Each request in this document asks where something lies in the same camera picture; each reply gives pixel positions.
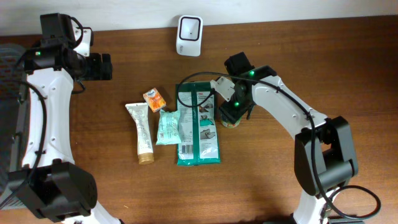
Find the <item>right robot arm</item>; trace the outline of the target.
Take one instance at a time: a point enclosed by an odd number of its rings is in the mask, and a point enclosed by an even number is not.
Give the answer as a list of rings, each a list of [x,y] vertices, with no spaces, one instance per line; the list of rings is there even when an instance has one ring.
[[[219,110],[225,125],[238,124],[255,106],[264,108],[295,142],[294,171],[302,188],[287,223],[360,223],[342,212],[331,217],[335,197],[358,173],[351,128],[343,117],[329,118],[289,90],[270,66],[254,67],[244,53],[224,63],[231,80]]]

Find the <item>green lid jar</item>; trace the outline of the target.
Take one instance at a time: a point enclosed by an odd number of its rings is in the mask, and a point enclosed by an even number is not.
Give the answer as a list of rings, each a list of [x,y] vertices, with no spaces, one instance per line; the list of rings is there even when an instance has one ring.
[[[240,124],[241,118],[237,120],[235,123],[229,122],[224,116],[221,116],[221,124],[226,128],[235,128]]]

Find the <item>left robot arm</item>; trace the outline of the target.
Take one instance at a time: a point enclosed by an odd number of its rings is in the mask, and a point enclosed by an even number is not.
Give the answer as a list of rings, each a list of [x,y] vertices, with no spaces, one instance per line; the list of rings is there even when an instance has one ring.
[[[40,17],[30,48],[1,46],[1,208],[27,208],[61,223],[117,223],[94,177],[75,165],[70,99],[75,84],[110,80],[109,54],[90,51],[93,31],[66,14]]]

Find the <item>white cream tube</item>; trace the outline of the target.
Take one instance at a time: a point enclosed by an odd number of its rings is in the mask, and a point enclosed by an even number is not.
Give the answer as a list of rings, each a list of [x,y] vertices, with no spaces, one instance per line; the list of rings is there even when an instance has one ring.
[[[125,105],[136,124],[137,157],[140,165],[154,162],[154,148],[149,127],[149,107],[147,103],[130,103]]]

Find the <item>orange tissue box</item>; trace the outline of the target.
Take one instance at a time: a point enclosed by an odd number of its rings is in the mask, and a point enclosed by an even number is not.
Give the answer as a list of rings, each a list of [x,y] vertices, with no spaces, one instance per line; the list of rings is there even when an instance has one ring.
[[[154,113],[160,111],[167,105],[166,101],[156,88],[144,93],[143,98]]]

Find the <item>mint green tissue pack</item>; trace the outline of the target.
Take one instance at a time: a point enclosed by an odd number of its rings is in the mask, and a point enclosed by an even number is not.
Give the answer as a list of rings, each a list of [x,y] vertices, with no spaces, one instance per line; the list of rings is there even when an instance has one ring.
[[[180,144],[182,141],[178,132],[180,112],[160,110],[156,145]]]

